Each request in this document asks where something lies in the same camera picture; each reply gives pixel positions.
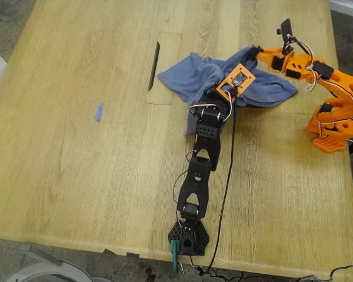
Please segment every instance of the blue object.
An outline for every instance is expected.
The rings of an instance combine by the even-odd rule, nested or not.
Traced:
[[[157,75],[165,84],[190,106],[197,103],[203,93],[220,83],[237,64],[243,64],[255,80],[238,97],[238,106],[247,104],[258,107],[278,105],[298,90],[286,79],[257,69],[258,61],[252,56],[253,46],[247,46],[226,61],[201,58],[191,52],[176,65]],[[195,132],[197,118],[188,111],[186,133]]]
[[[101,120],[103,109],[104,109],[104,104],[100,103],[99,106],[98,106],[98,109],[96,110],[95,116],[94,116],[94,119],[95,119],[96,122]]]
[[[172,272],[178,272],[178,250],[179,250],[179,241],[178,240],[171,240],[170,241],[170,250],[172,254]]]

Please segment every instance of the gray floor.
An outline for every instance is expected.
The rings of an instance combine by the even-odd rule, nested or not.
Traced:
[[[0,0],[0,55],[8,61],[35,0]],[[336,49],[340,70],[353,75],[353,18],[336,12],[332,13]],[[353,172],[353,155],[351,156]],[[32,260],[16,249],[17,242],[0,240],[0,281],[13,271],[27,265]],[[172,274],[171,264],[140,258],[120,257],[110,254],[89,253],[47,246],[39,246],[57,259],[73,262],[85,268],[92,276],[102,276],[112,281],[145,281],[148,267],[156,274],[156,281],[211,281],[207,276],[200,277],[190,266],[185,266],[186,274]],[[227,277],[240,275],[237,271],[219,270]],[[284,277],[250,278],[249,281],[294,281]]]

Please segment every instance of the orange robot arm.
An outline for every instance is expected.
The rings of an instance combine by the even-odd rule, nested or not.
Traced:
[[[313,57],[309,46],[292,36],[289,19],[281,24],[278,34],[282,34],[284,47],[260,49],[256,58],[265,62],[271,71],[307,80],[311,83],[308,91],[320,84],[335,96],[325,99],[316,108],[307,130],[319,134],[312,141],[316,147],[325,152],[343,150],[344,142],[353,137],[353,76],[326,65],[323,58]],[[306,54],[294,56],[293,43],[297,43]]]

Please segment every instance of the green clip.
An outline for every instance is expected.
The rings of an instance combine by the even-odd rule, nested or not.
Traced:
[[[170,250],[172,254],[172,272],[178,272],[178,262],[177,255],[179,252],[179,240],[171,240],[170,241]]]

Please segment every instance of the table surface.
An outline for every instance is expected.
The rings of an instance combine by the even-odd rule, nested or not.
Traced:
[[[156,42],[159,72],[190,51],[277,48],[286,18],[337,66],[327,1],[38,0],[0,82],[0,238],[170,261],[172,186],[193,137],[184,135],[187,105],[157,78],[148,91]],[[353,264],[348,152],[320,151],[305,130],[329,93],[293,83],[300,92],[285,103],[238,112],[214,266],[327,279]],[[209,180],[201,265],[216,240],[231,123]],[[353,269],[336,275],[352,279]]]

